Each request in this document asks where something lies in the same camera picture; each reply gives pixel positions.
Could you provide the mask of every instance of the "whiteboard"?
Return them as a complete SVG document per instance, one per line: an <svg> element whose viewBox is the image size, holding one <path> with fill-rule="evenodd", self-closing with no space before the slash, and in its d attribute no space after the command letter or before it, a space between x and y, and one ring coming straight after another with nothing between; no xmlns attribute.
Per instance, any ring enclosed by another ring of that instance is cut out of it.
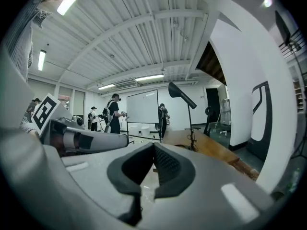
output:
<svg viewBox="0 0 307 230"><path fill-rule="evenodd" d="M159 123L158 90L127 97L128 123Z"/></svg>

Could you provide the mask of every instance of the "fluorescent light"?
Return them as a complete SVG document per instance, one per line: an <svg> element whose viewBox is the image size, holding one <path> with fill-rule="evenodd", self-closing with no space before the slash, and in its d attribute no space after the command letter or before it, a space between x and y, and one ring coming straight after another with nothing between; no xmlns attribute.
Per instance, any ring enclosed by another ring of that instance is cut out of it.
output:
<svg viewBox="0 0 307 230"><path fill-rule="evenodd" d="M44 65L44 60L45 60L45 56L46 56L46 51L45 50L41 50L39 52L39 58L38 58L38 69L40 71L43 70L43 65Z"/></svg>
<svg viewBox="0 0 307 230"><path fill-rule="evenodd" d="M75 1L76 0L63 0L57 9L58 13L64 15Z"/></svg>
<svg viewBox="0 0 307 230"><path fill-rule="evenodd" d="M106 85L106 86L102 86L100 88L98 88L99 90L104 90L104 89L107 89L107 88L110 88L110 87L114 87L115 85L114 84L109 84L109 85Z"/></svg>
<svg viewBox="0 0 307 230"><path fill-rule="evenodd" d="M164 77L163 74L159 74L159 75L153 75L153 76L148 76L148 77L141 77L141 78L137 78L135 79L136 81L142 81L142 80L148 80L148 79L157 79L157 78L162 78Z"/></svg>
<svg viewBox="0 0 307 230"><path fill-rule="evenodd" d="M272 0L264 0L263 5L268 8L272 5L273 1Z"/></svg>

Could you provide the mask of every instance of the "white curved wall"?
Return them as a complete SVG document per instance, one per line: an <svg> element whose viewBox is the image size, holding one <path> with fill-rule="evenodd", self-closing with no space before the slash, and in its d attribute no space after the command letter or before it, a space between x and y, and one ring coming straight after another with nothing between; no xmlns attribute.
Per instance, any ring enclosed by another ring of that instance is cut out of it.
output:
<svg viewBox="0 0 307 230"><path fill-rule="evenodd" d="M274 39L263 25L231 0L204 0L211 10L226 15L244 35L257 57L270 87L272 135L268 155L257 184L267 193L280 181L290 159L296 133L295 91L286 62ZM252 79L251 75L242 75Z"/></svg>
<svg viewBox="0 0 307 230"><path fill-rule="evenodd" d="M230 100L230 145L248 141L252 127L252 90L266 81L251 46L238 29L217 20L210 43L221 64Z"/></svg>

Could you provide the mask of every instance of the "air conditioner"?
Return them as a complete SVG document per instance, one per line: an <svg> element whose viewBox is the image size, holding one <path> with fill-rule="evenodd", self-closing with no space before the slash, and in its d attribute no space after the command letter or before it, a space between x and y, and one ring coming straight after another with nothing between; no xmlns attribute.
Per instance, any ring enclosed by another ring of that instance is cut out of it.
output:
<svg viewBox="0 0 307 230"><path fill-rule="evenodd" d="M126 88L137 87L137 86L138 86L137 82L133 80L133 81L122 82L122 83L116 84L116 89L122 90Z"/></svg>

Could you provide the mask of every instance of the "black door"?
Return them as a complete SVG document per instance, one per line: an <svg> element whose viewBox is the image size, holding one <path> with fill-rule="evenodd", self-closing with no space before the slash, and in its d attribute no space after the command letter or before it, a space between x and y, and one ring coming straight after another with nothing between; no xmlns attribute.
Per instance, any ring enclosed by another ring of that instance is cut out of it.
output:
<svg viewBox="0 0 307 230"><path fill-rule="evenodd" d="M206 89L208 106L213 109L213 115L210 118L210 123L216 122L220 114L220 100L217 89Z"/></svg>

